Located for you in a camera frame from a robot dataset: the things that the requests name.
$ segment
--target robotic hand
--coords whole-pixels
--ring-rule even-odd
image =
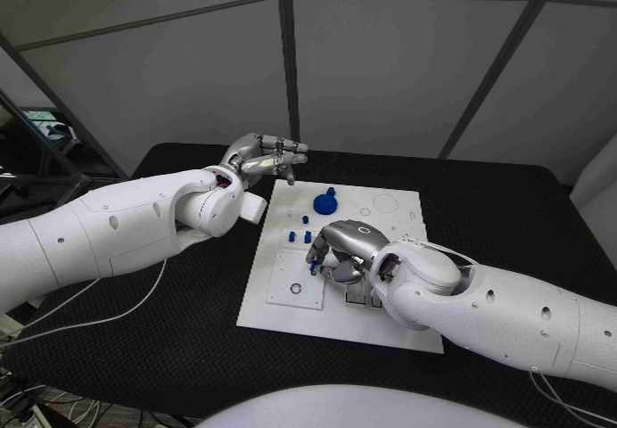
[[[338,265],[322,265],[328,249]],[[389,316],[413,330],[433,328],[465,350],[520,370],[617,391],[617,308],[530,276],[472,263],[371,226],[335,221],[305,258],[337,283],[364,277]]]
[[[306,150],[247,134],[217,166],[107,185],[0,226],[0,314],[64,285],[151,266],[223,236],[237,217],[257,223],[266,202],[244,189],[263,174],[292,185],[291,165],[306,162]]]

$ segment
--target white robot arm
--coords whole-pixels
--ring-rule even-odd
[[[151,266],[223,236],[237,218],[257,223],[266,202],[244,189],[262,174],[292,185],[305,152],[305,144],[247,134],[217,166],[107,185],[0,226],[0,314],[64,285]]]
[[[331,247],[335,267],[321,265]],[[338,283],[367,275],[390,317],[520,370],[617,391],[617,308],[530,276],[456,266],[429,243],[389,242],[361,222],[324,227],[306,255]]]

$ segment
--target black tabletop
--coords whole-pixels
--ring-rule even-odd
[[[216,164],[226,147],[159,144],[136,177]],[[413,190],[429,240],[479,263],[617,304],[617,275],[550,171],[533,166],[311,152],[298,180]],[[273,177],[252,192],[269,199]],[[207,416],[266,392],[318,383],[381,386],[449,399],[528,426],[577,426],[534,391],[527,373],[459,349],[445,354],[234,326],[260,225],[172,257],[143,306],[118,321],[60,332],[5,352],[18,375],[92,399],[184,416]],[[103,279],[28,334],[131,308],[159,264]],[[83,284],[50,294],[48,311]],[[564,401],[617,416],[615,395],[553,380]]]

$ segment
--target white board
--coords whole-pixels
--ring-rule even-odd
[[[312,201],[329,186],[338,208],[324,216],[314,212]],[[371,300],[367,284],[347,289],[321,276],[309,276],[302,261],[309,247],[303,233],[311,232],[312,240],[322,226],[347,219],[374,226],[390,241],[403,235],[426,240],[416,192],[301,181],[288,186],[276,180],[236,325],[443,353],[439,333],[432,329],[414,332],[399,325]],[[289,231],[295,232],[293,242]],[[325,264],[335,265],[331,253]],[[361,301],[357,293],[364,293],[364,304],[353,302]]]

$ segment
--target black fabric surface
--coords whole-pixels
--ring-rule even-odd
[[[136,177],[216,164],[223,146],[159,144]],[[617,275],[551,173],[538,167],[311,152],[296,177],[420,192],[427,237],[479,263],[514,270],[617,304]],[[252,191],[269,199],[273,177]],[[207,416],[273,390],[316,383],[381,386],[449,399],[528,426],[582,426],[534,391],[527,373],[459,349],[445,354],[234,326],[260,225],[230,232],[171,258],[143,306],[105,325],[60,332],[5,353],[18,375],[128,407]],[[159,264],[105,279],[28,333],[125,311]],[[83,286],[53,293],[48,311]],[[553,380],[566,402],[615,418],[615,395]]]

